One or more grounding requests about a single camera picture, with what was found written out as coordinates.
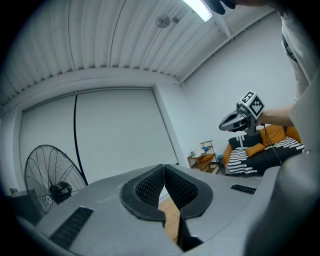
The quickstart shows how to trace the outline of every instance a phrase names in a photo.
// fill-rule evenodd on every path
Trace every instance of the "fluorescent light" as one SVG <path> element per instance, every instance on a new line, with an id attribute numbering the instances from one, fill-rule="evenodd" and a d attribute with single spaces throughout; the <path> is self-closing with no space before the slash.
<path id="1" fill-rule="evenodd" d="M 212 13 L 208 7 L 201 0 L 183 0 L 188 6 L 190 6 L 204 22 L 207 22 L 212 18 Z"/>

